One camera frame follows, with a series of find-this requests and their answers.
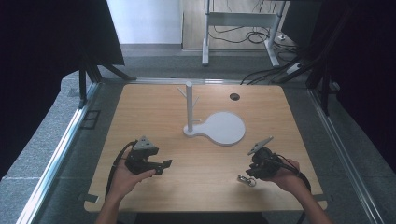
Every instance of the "black curtain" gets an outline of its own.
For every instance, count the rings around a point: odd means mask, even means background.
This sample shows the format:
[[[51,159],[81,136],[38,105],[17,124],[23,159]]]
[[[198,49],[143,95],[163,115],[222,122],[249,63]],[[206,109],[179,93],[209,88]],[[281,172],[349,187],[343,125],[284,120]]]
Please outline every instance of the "black curtain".
[[[332,52],[337,98],[396,171],[396,6],[360,1]]]
[[[83,54],[124,64],[106,0],[0,3],[0,176],[21,153]]]

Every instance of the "white flat disk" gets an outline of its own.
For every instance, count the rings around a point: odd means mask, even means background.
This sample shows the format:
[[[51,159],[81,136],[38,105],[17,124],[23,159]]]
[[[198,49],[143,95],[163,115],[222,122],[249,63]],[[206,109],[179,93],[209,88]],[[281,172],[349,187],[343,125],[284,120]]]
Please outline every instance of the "white flat disk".
[[[192,125],[192,131],[188,131],[187,125],[183,132],[189,137],[198,135],[206,136],[216,144],[231,146],[239,142],[245,135],[245,123],[229,111],[221,111],[212,114],[204,123]]]

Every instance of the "aluminum rail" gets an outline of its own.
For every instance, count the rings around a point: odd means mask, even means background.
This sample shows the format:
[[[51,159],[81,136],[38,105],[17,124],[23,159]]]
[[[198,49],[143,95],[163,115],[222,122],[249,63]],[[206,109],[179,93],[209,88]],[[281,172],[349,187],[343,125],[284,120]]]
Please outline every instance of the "aluminum rail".
[[[352,187],[356,191],[356,194],[361,201],[361,205],[367,217],[369,218],[370,223],[384,223],[384,220],[382,219],[375,205],[373,197],[371,196],[369,190],[364,184],[361,178],[361,174],[356,169],[352,159],[350,159],[346,147],[344,146],[340,136],[338,135],[338,132],[335,130],[334,125],[332,125],[332,121],[321,109],[318,95],[313,90],[308,90],[308,95],[311,97],[311,100],[315,105],[315,108],[319,114],[323,126],[326,129],[327,134],[330,136],[335,151],[337,152],[338,158],[344,166],[346,175],[348,176]]]
[[[70,147],[70,144],[76,135],[78,127],[82,122],[84,115],[87,112],[87,108],[89,108],[91,103],[91,98],[96,93],[99,84],[92,83],[88,89],[87,98],[89,99],[87,104],[81,109],[77,109],[73,118],[70,120],[69,125],[67,126],[64,135],[61,138],[58,146],[55,148],[54,153],[52,154],[49,163],[44,170],[43,175],[40,177],[37,185],[33,193],[31,194],[29,200],[24,206],[20,217],[18,218],[16,223],[32,223],[35,219],[35,215],[38,212],[38,209],[41,207],[50,186],[55,179],[56,173],[61,167],[62,161]]]

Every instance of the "white pole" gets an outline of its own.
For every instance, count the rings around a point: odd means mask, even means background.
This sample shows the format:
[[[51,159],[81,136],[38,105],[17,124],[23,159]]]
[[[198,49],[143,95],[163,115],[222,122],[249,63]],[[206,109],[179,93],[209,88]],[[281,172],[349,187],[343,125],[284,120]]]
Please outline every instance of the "white pole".
[[[192,83],[186,82],[186,99],[187,99],[187,127],[192,132]]]
[[[283,1],[281,3],[279,11],[276,13],[276,18],[275,18],[275,21],[274,21],[274,25],[271,27],[271,34],[270,34],[270,38],[268,40],[268,46],[269,47],[272,47],[273,44],[274,44],[277,28],[279,27],[280,20],[282,20],[282,14],[283,14],[283,9],[285,8],[285,5],[286,5],[286,1]]]
[[[210,1],[209,0],[205,0],[204,47],[208,46],[207,39],[209,38],[209,10],[210,10]]]

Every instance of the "wrist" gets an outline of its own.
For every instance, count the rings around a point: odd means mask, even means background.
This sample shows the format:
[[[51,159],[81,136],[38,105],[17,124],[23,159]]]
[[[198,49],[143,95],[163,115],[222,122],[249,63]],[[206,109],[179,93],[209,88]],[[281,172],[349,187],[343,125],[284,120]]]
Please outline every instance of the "wrist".
[[[113,203],[120,203],[124,197],[125,197],[124,195],[120,195],[117,192],[110,191],[106,196],[106,200],[111,201]]]

